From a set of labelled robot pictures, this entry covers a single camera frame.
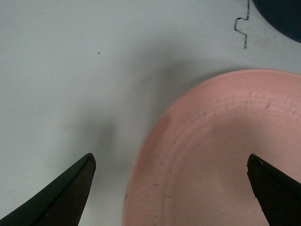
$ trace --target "ceramic plate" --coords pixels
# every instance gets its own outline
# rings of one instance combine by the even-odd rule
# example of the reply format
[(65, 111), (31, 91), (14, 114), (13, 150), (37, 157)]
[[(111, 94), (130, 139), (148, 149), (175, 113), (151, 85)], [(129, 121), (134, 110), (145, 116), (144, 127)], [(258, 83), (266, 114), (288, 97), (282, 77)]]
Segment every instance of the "ceramic plate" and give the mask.
[(230, 72), (179, 98), (141, 147), (123, 225), (268, 226), (246, 174), (251, 153), (301, 181), (299, 75)]

